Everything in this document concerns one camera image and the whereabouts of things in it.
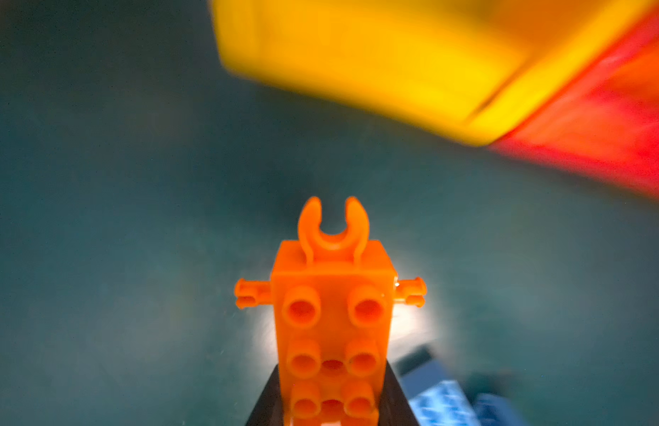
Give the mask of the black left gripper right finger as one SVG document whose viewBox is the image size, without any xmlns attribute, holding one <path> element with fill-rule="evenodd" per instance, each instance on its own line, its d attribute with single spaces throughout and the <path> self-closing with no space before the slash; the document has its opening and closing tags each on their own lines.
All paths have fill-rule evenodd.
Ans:
<svg viewBox="0 0 659 426">
<path fill-rule="evenodd" d="M 379 403 L 380 426 L 418 426 L 419 422 L 389 362 Z"/>
</svg>

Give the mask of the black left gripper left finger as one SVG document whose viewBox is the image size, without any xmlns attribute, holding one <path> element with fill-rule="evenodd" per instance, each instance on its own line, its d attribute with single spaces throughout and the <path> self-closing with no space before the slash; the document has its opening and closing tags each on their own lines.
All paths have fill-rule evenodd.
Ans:
<svg viewBox="0 0 659 426">
<path fill-rule="evenodd" d="M 275 366 L 254 408 L 252 409 L 246 426 L 283 426 L 283 402 L 279 366 Z"/>
</svg>

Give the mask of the long orange lego piece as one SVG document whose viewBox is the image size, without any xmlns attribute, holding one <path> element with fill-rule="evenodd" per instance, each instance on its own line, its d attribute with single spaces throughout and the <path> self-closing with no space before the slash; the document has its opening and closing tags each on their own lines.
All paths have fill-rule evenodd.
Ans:
<svg viewBox="0 0 659 426">
<path fill-rule="evenodd" d="M 379 425 L 393 309 L 423 306 L 427 287 L 399 277 L 357 199 L 345 203 L 343 232 L 321 225 L 313 197 L 269 278 L 237 282 L 236 304 L 274 309 L 284 425 Z"/>
</svg>

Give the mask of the left yellow bin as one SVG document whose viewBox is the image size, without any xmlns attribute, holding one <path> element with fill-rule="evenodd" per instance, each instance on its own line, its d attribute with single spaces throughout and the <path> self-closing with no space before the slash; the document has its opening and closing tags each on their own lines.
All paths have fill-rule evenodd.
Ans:
<svg viewBox="0 0 659 426">
<path fill-rule="evenodd" d="M 472 146 L 515 129 L 653 1 L 212 1 L 229 72 Z"/>
</svg>

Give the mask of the red middle bin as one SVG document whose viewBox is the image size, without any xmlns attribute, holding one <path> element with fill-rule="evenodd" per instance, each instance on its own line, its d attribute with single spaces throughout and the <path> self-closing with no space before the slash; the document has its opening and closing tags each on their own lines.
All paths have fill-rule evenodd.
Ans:
<svg viewBox="0 0 659 426">
<path fill-rule="evenodd" d="M 659 200 L 659 5 L 491 149 Z"/>
</svg>

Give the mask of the light blue lego brick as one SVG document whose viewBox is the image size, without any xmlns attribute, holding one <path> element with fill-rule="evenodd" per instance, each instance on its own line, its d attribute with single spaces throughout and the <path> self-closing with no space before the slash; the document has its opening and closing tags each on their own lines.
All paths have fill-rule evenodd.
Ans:
<svg viewBox="0 0 659 426">
<path fill-rule="evenodd" d="M 421 426 L 480 426 L 459 383 L 444 380 L 409 399 Z"/>
</svg>

